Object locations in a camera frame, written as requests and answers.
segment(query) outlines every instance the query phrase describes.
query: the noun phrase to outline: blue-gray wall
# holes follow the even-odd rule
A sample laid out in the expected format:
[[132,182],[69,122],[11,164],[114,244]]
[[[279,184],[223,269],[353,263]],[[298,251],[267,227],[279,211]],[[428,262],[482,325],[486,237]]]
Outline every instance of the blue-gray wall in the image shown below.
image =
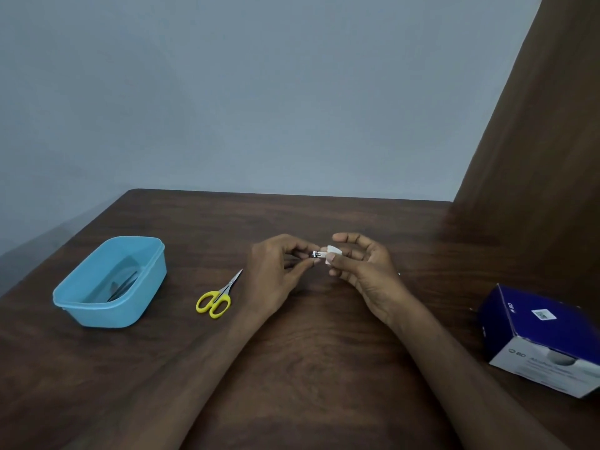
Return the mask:
[[540,0],[0,0],[0,293],[129,188],[452,200]]

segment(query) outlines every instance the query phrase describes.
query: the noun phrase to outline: wood grain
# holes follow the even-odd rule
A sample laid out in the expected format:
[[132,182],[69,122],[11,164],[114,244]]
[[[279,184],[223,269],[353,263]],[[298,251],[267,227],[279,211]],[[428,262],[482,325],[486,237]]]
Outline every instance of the wood grain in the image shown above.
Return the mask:
[[[449,207],[129,191],[0,300],[2,448],[59,448],[192,340],[225,325],[198,315],[196,299],[243,266],[252,242],[289,232],[326,244],[341,230],[385,243],[409,289],[486,370],[573,449],[591,448],[600,438],[599,395],[576,400],[481,355],[473,310],[495,283],[534,292],[551,292],[551,284],[526,273],[495,239],[459,224]],[[135,325],[82,328],[52,305],[52,290],[117,235],[161,238],[167,278]],[[353,288],[321,267],[244,348],[184,448],[460,448],[407,351]],[[235,299],[234,288],[232,307]]]
[[600,0],[543,0],[455,199],[600,323]]

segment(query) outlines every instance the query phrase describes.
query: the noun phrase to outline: brown tabletop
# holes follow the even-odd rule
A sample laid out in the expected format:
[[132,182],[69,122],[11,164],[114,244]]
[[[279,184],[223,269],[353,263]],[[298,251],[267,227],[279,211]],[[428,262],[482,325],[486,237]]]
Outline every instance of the brown tabletop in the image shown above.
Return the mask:
[[[407,287],[546,427],[573,449],[597,445],[600,395],[577,400],[484,362],[473,310],[486,294],[497,282],[533,292],[548,285],[494,240],[457,224],[449,203],[135,189],[0,299],[0,446],[58,448],[192,340],[227,325],[197,314],[196,299],[244,266],[252,242],[287,232],[327,244],[347,230],[385,243]],[[52,304],[52,290],[118,235],[159,237],[167,277],[131,327],[81,327]],[[250,340],[184,443],[459,447],[407,351],[323,266]]]

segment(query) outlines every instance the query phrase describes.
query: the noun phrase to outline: cardboard box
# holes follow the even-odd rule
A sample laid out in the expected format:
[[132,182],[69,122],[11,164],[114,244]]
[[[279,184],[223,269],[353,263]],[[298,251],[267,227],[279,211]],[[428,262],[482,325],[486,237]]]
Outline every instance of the cardboard box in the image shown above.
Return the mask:
[[600,386],[600,333],[578,308],[498,284],[477,317],[491,365],[577,398]]

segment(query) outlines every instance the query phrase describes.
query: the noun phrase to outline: person's right arm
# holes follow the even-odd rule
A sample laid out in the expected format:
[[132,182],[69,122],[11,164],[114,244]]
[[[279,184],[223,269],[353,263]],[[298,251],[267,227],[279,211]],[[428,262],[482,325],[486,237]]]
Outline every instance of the person's right arm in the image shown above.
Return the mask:
[[467,450],[567,449],[411,295],[384,246],[357,233],[333,240],[354,246],[342,248],[343,256],[327,255],[329,274],[356,287],[406,346]]

